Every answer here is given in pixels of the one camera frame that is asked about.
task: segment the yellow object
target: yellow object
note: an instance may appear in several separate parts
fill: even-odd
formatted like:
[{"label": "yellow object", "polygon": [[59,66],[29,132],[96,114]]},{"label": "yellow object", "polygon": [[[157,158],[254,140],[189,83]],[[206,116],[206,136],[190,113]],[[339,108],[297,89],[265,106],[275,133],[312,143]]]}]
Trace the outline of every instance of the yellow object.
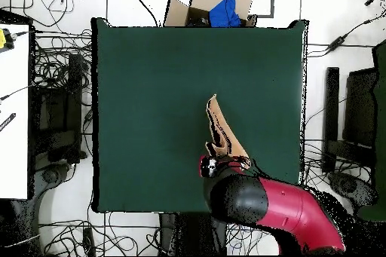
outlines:
[{"label": "yellow object", "polygon": [[3,30],[0,29],[0,48],[4,47],[6,40],[5,40],[5,35],[3,33]]}]

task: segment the black border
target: black border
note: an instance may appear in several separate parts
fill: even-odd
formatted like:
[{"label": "black border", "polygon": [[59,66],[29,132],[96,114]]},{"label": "black border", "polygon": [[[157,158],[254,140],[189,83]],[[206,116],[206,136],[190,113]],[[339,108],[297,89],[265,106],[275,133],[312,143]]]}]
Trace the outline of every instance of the black border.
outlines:
[{"label": "black border", "polygon": [[[28,85],[31,85],[35,80],[35,27],[33,21],[28,17],[23,17],[18,14],[0,10],[0,22],[11,25],[28,25],[29,26],[29,56],[28,56]],[[33,139],[33,117],[35,115],[35,107],[32,104],[33,89],[28,89],[28,145],[27,145],[27,200],[31,200],[34,196],[35,183],[35,146]]]},{"label": "black border", "polygon": [[[100,188],[99,188],[99,177],[100,177],[100,163],[99,163],[99,111],[98,111],[98,26],[97,21],[102,20],[107,26],[114,29],[124,29],[129,28],[129,26],[112,26],[109,21],[103,17],[93,17],[91,18],[91,84],[93,89],[91,91],[92,96],[92,110],[93,110],[93,199],[91,202],[91,209],[95,213],[104,213],[98,210],[99,199],[100,199]],[[307,96],[307,46],[308,46],[308,20],[294,20],[286,28],[273,28],[268,27],[266,29],[279,29],[279,30],[288,30],[293,29],[298,23],[303,23],[305,28],[303,30],[303,42],[302,42],[302,105],[301,105],[301,126],[300,126],[300,152],[299,160],[300,166],[305,165],[305,105],[306,105],[306,96]],[[186,26],[175,26],[177,28],[189,29]],[[299,169],[299,178],[298,185],[301,185],[301,182],[304,178],[304,170]],[[114,210],[111,212],[128,212],[124,210]],[[142,211],[130,211],[130,213],[142,213]]]}]

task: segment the green table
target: green table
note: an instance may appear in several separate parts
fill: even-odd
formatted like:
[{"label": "green table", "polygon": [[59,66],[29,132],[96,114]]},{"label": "green table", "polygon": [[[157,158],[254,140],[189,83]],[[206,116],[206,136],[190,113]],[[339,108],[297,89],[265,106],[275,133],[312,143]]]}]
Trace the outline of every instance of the green table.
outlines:
[{"label": "green table", "polygon": [[198,160],[211,140],[205,108],[215,93],[259,167],[298,183],[305,29],[302,21],[288,29],[114,28],[93,19],[93,208],[207,211]]}]

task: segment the tan cloth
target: tan cloth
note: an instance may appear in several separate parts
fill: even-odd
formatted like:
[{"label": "tan cloth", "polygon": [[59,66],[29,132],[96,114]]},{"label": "tan cloth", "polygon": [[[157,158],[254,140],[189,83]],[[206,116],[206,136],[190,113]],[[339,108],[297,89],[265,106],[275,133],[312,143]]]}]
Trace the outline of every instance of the tan cloth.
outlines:
[{"label": "tan cloth", "polygon": [[245,167],[248,168],[250,166],[249,156],[228,126],[217,102],[216,94],[214,94],[207,103],[207,115],[210,122],[210,133],[213,139],[213,142],[205,143],[209,154],[211,156],[228,155],[245,158]]}]

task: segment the power adapter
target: power adapter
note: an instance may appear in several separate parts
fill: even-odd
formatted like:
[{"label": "power adapter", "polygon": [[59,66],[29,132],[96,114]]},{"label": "power adapter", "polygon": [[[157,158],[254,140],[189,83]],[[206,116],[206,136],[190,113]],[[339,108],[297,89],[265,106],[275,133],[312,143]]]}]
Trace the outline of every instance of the power adapter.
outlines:
[{"label": "power adapter", "polygon": [[86,227],[83,230],[82,245],[87,257],[97,257],[93,241],[93,229],[91,227]]}]

